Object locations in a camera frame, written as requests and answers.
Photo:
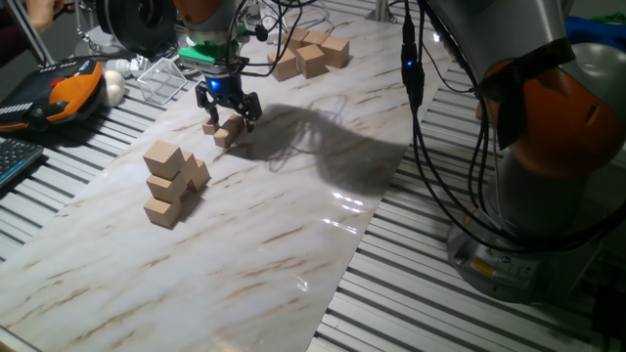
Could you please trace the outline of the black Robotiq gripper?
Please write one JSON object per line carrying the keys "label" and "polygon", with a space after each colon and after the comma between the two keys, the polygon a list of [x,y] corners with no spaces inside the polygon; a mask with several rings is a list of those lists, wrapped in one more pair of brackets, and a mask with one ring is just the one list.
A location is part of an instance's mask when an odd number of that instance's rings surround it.
{"label": "black Robotiq gripper", "polygon": [[238,106],[238,113],[244,118],[246,131],[252,132],[255,123],[262,115],[262,108],[256,93],[244,94],[239,73],[210,73],[203,71],[203,81],[195,87],[199,108],[209,115],[210,122],[219,121],[217,106]]}

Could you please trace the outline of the bare person hand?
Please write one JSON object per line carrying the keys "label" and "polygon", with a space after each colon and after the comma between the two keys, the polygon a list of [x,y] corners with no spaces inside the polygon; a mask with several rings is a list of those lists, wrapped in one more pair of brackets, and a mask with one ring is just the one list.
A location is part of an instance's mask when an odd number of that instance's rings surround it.
{"label": "bare person hand", "polygon": [[26,10],[30,21],[38,33],[48,30],[54,22],[54,15],[64,7],[65,0],[26,0]]}

